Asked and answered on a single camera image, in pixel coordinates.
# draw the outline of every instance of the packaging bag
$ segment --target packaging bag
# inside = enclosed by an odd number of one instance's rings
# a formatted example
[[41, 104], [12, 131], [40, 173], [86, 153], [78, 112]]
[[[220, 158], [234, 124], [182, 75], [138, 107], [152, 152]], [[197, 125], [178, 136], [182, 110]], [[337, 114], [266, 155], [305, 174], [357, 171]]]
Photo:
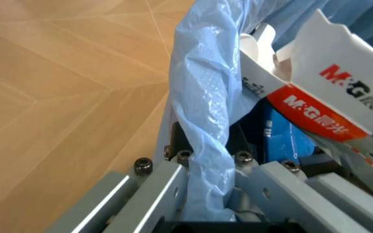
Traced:
[[170, 104], [194, 154], [189, 161], [184, 220], [234, 221], [225, 209], [235, 165], [225, 144], [228, 128], [259, 97], [242, 86], [240, 33], [266, 21], [277, 31], [274, 48], [290, 42], [316, 8], [353, 24], [373, 0], [197, 0], [175, 32]]

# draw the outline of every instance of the red label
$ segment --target red label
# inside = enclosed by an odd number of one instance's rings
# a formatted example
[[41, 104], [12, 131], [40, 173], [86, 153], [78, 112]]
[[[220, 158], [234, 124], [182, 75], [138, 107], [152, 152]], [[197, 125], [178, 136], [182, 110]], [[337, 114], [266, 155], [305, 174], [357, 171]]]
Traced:
[[343, 142], [368, 134], [293, 85], [267, 96], [270, 103], [293, 124], [322, 137]]

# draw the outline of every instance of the screw hole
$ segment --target screw hole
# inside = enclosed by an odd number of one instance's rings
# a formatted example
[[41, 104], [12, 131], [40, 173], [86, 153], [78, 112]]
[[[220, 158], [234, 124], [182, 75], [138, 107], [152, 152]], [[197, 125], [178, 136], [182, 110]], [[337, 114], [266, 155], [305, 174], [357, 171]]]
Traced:
[[271, 196], [270, 196], [270, 191], [266, 188], [263, 188], [263, 196], [267, 199], [267, 200], [270, 200]]
[[173, 192], [173, 197], [174, 198], [178, 197], [178, 187], [176, 187], [175, 191]]
[[189, 153], [189, 151], [183, 151], [181, 152], [181, 156], [184, 157], [184, 158], [187, 158], [189, 157], [191, 154]]

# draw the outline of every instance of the black screw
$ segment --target black screw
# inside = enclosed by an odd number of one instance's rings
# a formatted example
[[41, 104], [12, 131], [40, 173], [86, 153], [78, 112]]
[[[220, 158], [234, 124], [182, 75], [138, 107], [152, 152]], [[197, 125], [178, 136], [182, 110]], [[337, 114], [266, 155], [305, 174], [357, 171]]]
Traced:
[[169, 156], [170, 156], [170, 145], [166, 145], [164, 147], [164, 159], [169, 160], [170, 159]]
[[283, 160], [282, 165], [285, 166], [285, 168], [287, 168], [289, 171], [293, 173], [300, 171], [300, 166], [295, 164], [291, 160]]
[[188, 167], [188, 159], [191, 156], [192, 151], [190, 150], [180, 150], [178, 153], [176, 153], [176, 161], [183, 165]]
[[251, 153], [249, 153], [248, 151], [241, 150], [236, 153], [235, 161], [238, 166], [248, 165], [250, 164], [252, 160], [253, 160], [253, 157]]
[[152, 160], [148, 158], [140, 158], [135, 161], [133, 168], [135, 170], [136, 175], [149, 175], [152, 173], [153, 170]]

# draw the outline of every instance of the machine part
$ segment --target machine part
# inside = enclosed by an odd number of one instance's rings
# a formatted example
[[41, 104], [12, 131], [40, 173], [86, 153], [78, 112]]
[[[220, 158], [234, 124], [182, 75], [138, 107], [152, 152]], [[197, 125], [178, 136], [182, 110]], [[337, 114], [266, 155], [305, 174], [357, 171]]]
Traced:
[[305, 233], [297, 223], [162, 222], [153, 233]]
[[373, 197], [371, 195], [334, 173], [311, 178], [306, 183], [373, 232]]
[[251, 164], [253, 157], [248, 151], [239, 151], [235, 154], [235, 162], [237, 166], [247, 166]]
[[266, 221], [264, 213], [260, 208], [251, 202], [251, 198], [241, 189], [234, 187], [227, 208], [236, 213], [236, 217], [242, 222], [261, 222]]
[[[232, 154], [237, 154], [240, 151], [252, 152], [252, 148], [249, 146], [247, 139], [243, 133], [240, 126], [240, 122], [237, 122], [230, 126], [229, 137], [227, 144], [225, 145], [228, 152]], [[178, 152], [182, 150], [189, 150], [191, 154], [193, 149], [185, 136], [184, 130], [182, 129], [179, 122], [175, 122], [172, 125], [172, 132], [170, 136], [170, 146], [168, 148], [168, 153], [166, 153], [166, 147], [164, 148], [164, 158], [165, 160], [171, 160], [173, 157], [177, 156]]]
[[185, 201], [187, 171], [163, 161], [116, 215], [104, 233], [151, 232], [160, 219], [176, 220], [175, 212]]
[[108, 219], [124, 206], [136, 189], [135, 182], [129, 176], [110, 172], [46, 232], [101, 232], [106, 227]]
[[326, 200], [278, 162], [253, 167], [249, 176], [236, 173], [245, 191], [273, 222], [292, 218], [307, 232], [364, 233], [365, 228]]
[[299, 165], [295, 164], [293, 161], [290, 161], [290, 160], [283, 160], [281, 162], [281, 164], [283, 166], [285, 166], [285, 168], [287, 168], [287, 170], [293, 172], [293, 173], [296, 173], [296, 172], [299, 172], [300, 171], [300, 167]]
[[135, 174], [138, 176], [149, 175], [153, 171], [153, 163], [149, 158], [140, 158], [133, 165]]
[[253, 150], [247, 142], [240, 122], [230, 126], [229, 137], [225, 148], [227, 148], [230, 154], [237, 154], [240, 151], [248, 151], [250, 154], [252, 154]]
[[191, 156], [192, 151], [190, 150], [181, 150], [176, 154], [176, 162], [188, 167], [188, 159]]
[[172, 125], [171, 135], [170, 135], [170, 152], [168, 160], [175, 157], [178, 152], [182, 150], [194, 151], [188, 142], [187, 136], [185, 136], [184, 130], [182, 129], [179, 122], [175, 122]]
[[170, 145], [164, 147], [164, 159], [167, 161], [170, 160]]

